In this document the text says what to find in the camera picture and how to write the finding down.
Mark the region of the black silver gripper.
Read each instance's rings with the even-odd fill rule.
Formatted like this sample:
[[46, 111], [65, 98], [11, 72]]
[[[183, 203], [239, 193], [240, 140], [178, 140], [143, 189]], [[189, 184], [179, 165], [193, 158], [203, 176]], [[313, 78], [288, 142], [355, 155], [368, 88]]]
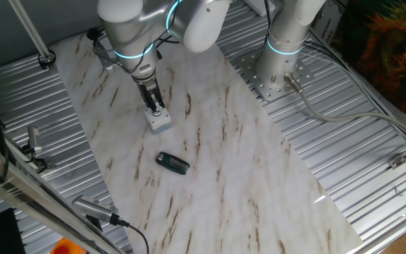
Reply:
[[153, 111], [152, 114], [161, 115], [162, 109], [165, 106], [156, 77], [148, 79], [136, 79], [135, 82], [137, 83], [145, 104]]

